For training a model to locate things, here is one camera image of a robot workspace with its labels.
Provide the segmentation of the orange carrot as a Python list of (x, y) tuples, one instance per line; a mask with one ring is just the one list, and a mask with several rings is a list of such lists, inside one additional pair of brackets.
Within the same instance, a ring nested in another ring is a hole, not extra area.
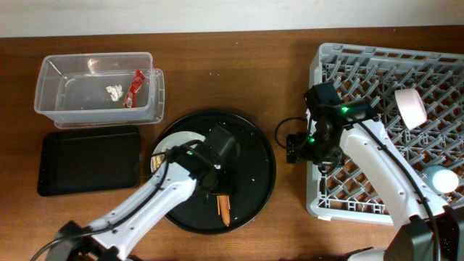
[(226, 227), (231, 224), (230, 201), (228, 195), (218, 195), (220, 199), (220, 216)]

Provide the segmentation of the white bowl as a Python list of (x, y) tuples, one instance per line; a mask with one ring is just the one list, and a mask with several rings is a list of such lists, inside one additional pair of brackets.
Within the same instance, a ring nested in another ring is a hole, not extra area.
[(409, 130), (417, 128), (427, 121), (423, 101), (414, 88), (396, 90), (394, 97), (399, 113)]

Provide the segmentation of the red snack wrapper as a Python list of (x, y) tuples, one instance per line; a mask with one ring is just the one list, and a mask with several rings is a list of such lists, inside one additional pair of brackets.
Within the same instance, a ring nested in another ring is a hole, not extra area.
[(134, 108), (136, 106), (136, 96), (141, 89), (146, 77), (140, 70), (136, 70), (130, 88), (125, 96), (125, 108)]

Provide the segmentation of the light blue cup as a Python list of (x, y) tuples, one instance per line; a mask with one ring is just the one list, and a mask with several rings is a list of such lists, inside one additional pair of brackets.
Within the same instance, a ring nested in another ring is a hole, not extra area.
[(424, 183), (436, 194), (446, 194), (454, 191), (459, 185), (458, 176), (441, 165), (434, 165), (423, 170)]

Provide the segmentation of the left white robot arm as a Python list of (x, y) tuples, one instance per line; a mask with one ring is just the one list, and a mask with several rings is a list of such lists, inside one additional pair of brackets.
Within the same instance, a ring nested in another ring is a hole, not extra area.
[(231, 191), (227, 164), (239, 154), (236, 138), (216, 125), (206, 135), (180, 131), (163, 138), (149, 158), (162, 157), (150, 179), (123, 203), (86, 227), (70, 221), (34, 255), (47, 260), (132, 260), (132, 249), (195, 191)]

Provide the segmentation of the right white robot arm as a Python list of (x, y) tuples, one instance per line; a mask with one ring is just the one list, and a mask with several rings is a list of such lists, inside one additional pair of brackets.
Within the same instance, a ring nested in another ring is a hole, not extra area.
[(287, 161), (340, 165), (348, 156), (370, 181), (397, 234), (386, 249), (360, 249), (346, 260), (462, 260), (463, 208), (443, 194), (454, 191), (458, 176), (443, 166), (414, 171), (389, 138), (378, 114), (365, 101), (345, 102), (333, 83), (314, 85), (304, 94), (307, 131), (290, 134)]

